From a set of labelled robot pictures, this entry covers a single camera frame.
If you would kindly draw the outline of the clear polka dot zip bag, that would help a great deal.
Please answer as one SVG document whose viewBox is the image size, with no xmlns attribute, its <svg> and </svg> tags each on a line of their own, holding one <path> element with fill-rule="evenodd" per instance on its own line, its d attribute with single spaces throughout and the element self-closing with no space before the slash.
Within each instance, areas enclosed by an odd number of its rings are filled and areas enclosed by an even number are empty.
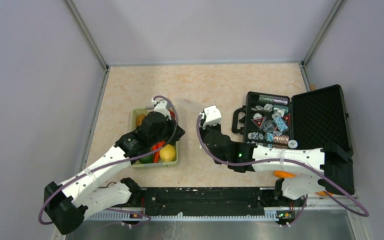
<svg viewBox="0 0 384 240">
<path fill-rule="evenodd" d="M 188 135 L 196 135 L 197 118 L 204 108 L 210 104 L 186 98 L 173 100 L 176 109 L 178 124 Z"/>
</svg>

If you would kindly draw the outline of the green perforated plastic basket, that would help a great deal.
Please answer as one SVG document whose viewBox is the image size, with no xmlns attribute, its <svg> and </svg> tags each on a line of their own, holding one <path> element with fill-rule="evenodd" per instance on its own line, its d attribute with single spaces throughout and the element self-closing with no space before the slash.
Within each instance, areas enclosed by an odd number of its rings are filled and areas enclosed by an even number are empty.
<svg viewBox="0 0 384 240">
<path fill-rule="evenodd" d="M 153 111 L 152 106 L 137 108 L 132 111 L 131 130 L 135 130 L 137 124 L 142 122 L 142 119 Z M 171 142 L 159 152 L 153 155 L 146 156 L 135 162 L 133 168 L 154 168 L 154 167 L 174 167 L 178 164 L 178 144 Z"/>
</svg>

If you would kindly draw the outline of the yellow lemon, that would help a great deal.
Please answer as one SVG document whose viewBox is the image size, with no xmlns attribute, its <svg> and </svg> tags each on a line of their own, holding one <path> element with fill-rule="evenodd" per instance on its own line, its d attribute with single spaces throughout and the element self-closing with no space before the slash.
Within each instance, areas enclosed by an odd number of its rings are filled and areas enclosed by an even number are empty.
<svg viewBox="0 0 384 240">
<path fill-rule="evenodd" d="M 160 151 L 160 160 L 163 163 L 173 162 L 177 157 L 177 151 L 176 148 L 171 145 L 167 144 L 164 146 Z"/>
</svg>

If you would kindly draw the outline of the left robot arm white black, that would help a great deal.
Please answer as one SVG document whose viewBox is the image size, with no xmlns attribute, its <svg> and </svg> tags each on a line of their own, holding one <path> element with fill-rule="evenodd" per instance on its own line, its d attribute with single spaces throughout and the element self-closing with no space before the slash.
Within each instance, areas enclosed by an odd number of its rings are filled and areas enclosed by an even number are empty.
<svg viewBox="0 0 384 240">
<path fill-rule="evenodd" d="M 113 175 L 152 155 L 152 146 L 176 143 L 185 134 L 176 111 L 153 110 L 141 125 L 123 134 L 98 160 L 61 183 L 50 182 L 44 188 L 43 206 L 38 220 L 46 225 L 46 214 L 62 235 L 72 233 L 91 215 L 118 204 L 134 207 L 140 202 L 138 184 L 131 178 L 111 187 L 101 185 Z"/>
</svg>

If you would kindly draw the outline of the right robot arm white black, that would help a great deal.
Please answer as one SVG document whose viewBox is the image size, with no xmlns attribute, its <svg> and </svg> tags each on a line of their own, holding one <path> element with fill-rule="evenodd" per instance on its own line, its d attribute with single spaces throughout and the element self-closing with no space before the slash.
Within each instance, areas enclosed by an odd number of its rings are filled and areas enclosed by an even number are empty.
<svg viewBox="0 0 384 240">
<path fill-rule="evenodd" d="M 283 171 L 293 174 L 275 183 L 273 200 L 287 206 L 292 200 L 318 192 L 332 199 L 345 196 L 356 201 L 353 162 L 338 146 L 314 149 L 281 149 L 235 142 L 221 132 L 220 125 L 196 127 L 200 146 L 217 164 L 235 172 Z"/>
</svg>

